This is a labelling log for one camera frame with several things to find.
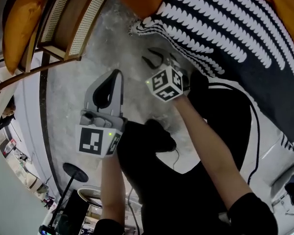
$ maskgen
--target human arm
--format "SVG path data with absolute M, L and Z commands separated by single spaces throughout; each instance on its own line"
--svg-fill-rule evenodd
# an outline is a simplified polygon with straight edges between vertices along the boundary
M 194 147 L 213 181 L 221 199 L 229 210 L 242 196 L 252 192 L 241 177 L 230 150 L 205 122 L 185 96 L 174 100 Z
M 116 154 L 102 160 L 101 202 L 101 219 L 112 219 L 124 226 L 125 186 Z

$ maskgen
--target white floor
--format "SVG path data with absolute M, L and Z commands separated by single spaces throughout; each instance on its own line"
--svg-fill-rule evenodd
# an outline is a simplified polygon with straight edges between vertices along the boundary
M 162 47 L 174 53 L 181 65 L 189 71 L 192 65 L 158 35 L 130 37 L 127 33 L 128 27 L 134 20 L 135 16 L 121 5 L 119 0 L 108 0 L 82 61 L 67 63 L 49 70 L 48 132 L 52 159 L 62 188 L 69 180 L 62 169 L 64 162 L 70 162 L 83 169 L 90 178 L 88 185 L 100 186 L 99 159 L 75 152 L 74 128 L 80 120 L 86 89 L 100 75 L 112 69 L 120 69 L 124 75 L 124 116 L 140 123 L 148 118 L 155 118 L 164 125 L 176 140 L 180 152 L 175 170 L 185 173 L 199 162 L 177 111 L 170 103 L 164 104 L 158 101 L 147 90 L 144 81 L 152 73 L 142 62 L 141 56 L 148 47 Z M 271 205 L 269 183 L 283 172 L 284 167 L 294 162 L 294 154 L 280 147 L 280 131 L 259 111 L 258 117 L 261 123 L 261 158 L 259 170 L 251 180 L 251 187 L 263 201 Z M 246 180 L 255 167 L 256 146 L 257 129 L 253 116 L 250 142 L 241 171 Z M 159 157 L 172 167 L 177 153 L 161 154 Z M 73 183 L 74 188 L 81 185 L 78 182 Z M 130 188 L 129 183 L 126 183 L 127 192 Z M 279 205 L 274 211 L 279 224 L 279 234 L 287 234 L 294 228 L 294 216 L 285 215 L 283 207 L 280 208 Z

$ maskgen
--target white wall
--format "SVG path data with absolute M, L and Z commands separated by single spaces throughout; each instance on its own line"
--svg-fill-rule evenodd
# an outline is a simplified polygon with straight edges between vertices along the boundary
M 40 66 L 42 53 L 34 55 L 31 68 Z M 48 162 L 40 119 L 39 105 L 40 72 L 18 83 L 14 93 L 15 119 L 23 134 L 27 155 L 32 160 L 42 182 L 52 175 Z M 59 199 L 59 192 L 53 177 L 47 183 L 49 194 Z
M 284 199 L 284 207 L 279 203 L 274 207 L 274 216 L 278 222 L 278 229 L 280 235 L 288 235 L 294 230 L 294 215 L 285 215 L 289 209 L 289 213 L 294 213 L 294 206 L 291 204 L 289 196 Z
M 24 140 L 24 137 L 23 137 L 23 134 L 22 134 L 22 131 L 21 131 L 21 128 L 20 128 L 18 121 L 15 119 L 12 119 L 8 128 L 10 130 L 12 138 L 16 142 L 16 147 L 20 151 L 22 151 L 29 159 L 31 159 L 31 154 L 29 154 L 29 152 L 27 150 L 25 140 Z M 26 163 L 25 167 L 26 167 L 26 170 L 28 170 L 31 174 L 40 178 L 39 173 L 37 172 L 35 165 L 33 163 Z
M 37 234 L 47 212 L 17 178 L 0 151 L 0 235 Z

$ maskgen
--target black cable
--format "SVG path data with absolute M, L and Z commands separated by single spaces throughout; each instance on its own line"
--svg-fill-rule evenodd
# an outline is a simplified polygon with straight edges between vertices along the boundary
M 132 187 L 132 189 L 129 191 L 129 194 L 128 194 L 128 196 L 127 196 L 127 204 L 128 204 L 129 208 L 130 208 L 131 211 L 132 211 L 132 214 L 133 214 L 133 217 L 134 217 L 134 220 L 135 220 L 135 224 L 136 224 L 136 228 L 137 228 L 138 235 L 141 235 L 141 232 L 140 232 L 140 230 L 139 230 L 139 226 L 138 226 L 138 223 L 137 223 L 137 220 L 136 220 L 136 217 L 135 217 L 135 214 L 134 214 L 133 208 L 132 208 L 131 203 L 130 203 L 130 201 L 129 201 L 129 198 L 130 198 L 130 196 L 131 196 L 132 191 L 133 191 L 133 187 Z
M 48 182 L 49 182 L 49 180 L 50 180 L 51 177 L 52 177 L 52 175 L 47 179 L 47 181 L 45 182 L 45 185 L 48 184 Z
M 176 162 L 179 160 L 179 158 L 180 158 L 180 153 L 178 152 L 178 150 L 177 149 L 175 149 L 176 150 L 176 152 L 177 152 L 177 159 L 176 159 L 176 161 L 173 163 L 173 170 L 174 170 L 174 166 L 175 166 L 175 164 L 176 164 Z
M 20 142 L 22 142 L 22 140 L 20 139 L 20 137 L 19 137 L 18 133 L 16 132 L 16 130 L 15 130 L 15 128 L 14 128 L 14 126 L 13 126 L 13 124 L 12 124 L 12 123 L 10 123 L 10 124 L 11 124 L 11 126 L 12 126 L 12 128 L 13 128 L 14 132 L 16 133 L 16 136 L 18 136 L 18 138 L 19 138 Z
M 248 96 L 247 96 L 245 93 L 241 92 L 239 89 L 237 89 L 237 88 L 235 88 L 235 87 L 233 87 L 233 86 L 231 86 L 231 85 L 228 85 L 228 84 L 223 84 L 223 83 L 211 83 L 211 84 L 209 84 L 209 87 L 210 87 L 210 86 L 224 86 L 224 87 L 230 88 L 230 89 L 232 89 L 232 90 L 234 90 L 234 91 L 238 91 L 238 92 L 244 94 L 244 95 L 248 98 Z M 248 177 L 247 184 L 249 185 L 249 184 L 250 184 L 251 177 L 252 177 L 252 176 L 254 175 L 254 173 L 258 170 L 258 166 L 259 166 L 260 125 L 259 125 L 259 119 L 258 119 L 258 115 L 257 115 L 257 113 L 256 113 L 256 109 L 255 109 L 254 105 L 252 104 L 252 102 L 250 101 L 249 98 L 248 98 L 248 100 L 249 100 L 250 106 L 251 106 L 251 108 L 252 108 L 252 110 L 253 110 L 253 113 L 255 114 L 255 117 L 256 117 L 256 122 L 257 122 L 257 132 L 258 132 L 256 166 L 255 166 L 255 169 L 250 173 L 250 175 L 249 175 L 249 177 Z

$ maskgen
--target yellow pillow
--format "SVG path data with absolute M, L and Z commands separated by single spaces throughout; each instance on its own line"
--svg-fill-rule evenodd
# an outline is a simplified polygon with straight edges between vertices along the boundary
M 44 0 L 16 0 L 3 32 L 3 57 L 11 74 L 17 69 L 42 13 Z

